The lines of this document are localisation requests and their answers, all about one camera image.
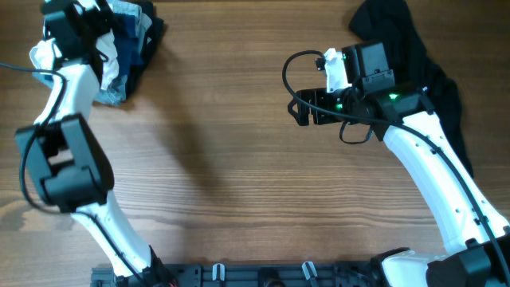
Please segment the white t-shirt black print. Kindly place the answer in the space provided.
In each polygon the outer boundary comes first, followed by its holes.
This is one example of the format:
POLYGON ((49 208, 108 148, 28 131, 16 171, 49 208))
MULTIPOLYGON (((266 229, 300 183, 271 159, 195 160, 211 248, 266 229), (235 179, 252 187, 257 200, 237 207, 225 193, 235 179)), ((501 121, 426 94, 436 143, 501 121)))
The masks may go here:
POLYGON ((90 65, 105 90, 119 74, 113 31, 119 27, 106 0, 53 0, 41 5, 43 38, 29 52, 37 69, 90 65))

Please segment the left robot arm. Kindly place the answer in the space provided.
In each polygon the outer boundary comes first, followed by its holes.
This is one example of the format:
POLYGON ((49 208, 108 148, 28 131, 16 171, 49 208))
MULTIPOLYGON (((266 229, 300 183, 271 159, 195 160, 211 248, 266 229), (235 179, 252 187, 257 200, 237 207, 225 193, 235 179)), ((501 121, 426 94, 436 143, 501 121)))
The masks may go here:
POLYGON ((20 183, 33 183, 34 209, 67 214, 93 236, 112 264, 113 285, 174 286, 175 276, 120 209, 112 166, 88 126, 93 101, 119 72, 120 25, 106 1, 47 1, 41 12, 33 72, 53 84, 42 114, 16 131, 20 183))

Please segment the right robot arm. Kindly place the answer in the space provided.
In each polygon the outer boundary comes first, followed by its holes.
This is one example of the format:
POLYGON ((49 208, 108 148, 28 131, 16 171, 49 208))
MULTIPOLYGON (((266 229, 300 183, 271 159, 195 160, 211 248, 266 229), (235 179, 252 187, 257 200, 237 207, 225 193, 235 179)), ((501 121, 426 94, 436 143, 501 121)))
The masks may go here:
POLYGON ((440 230, 445 254, 409 248, 372 258, 379 286, 507 286, 509 222, 483 196, 451 148, 425 93, 401 86, 351 98, 323 89, 292 92, 289 112, 301 125, 365 124, 410 174, 440 230))

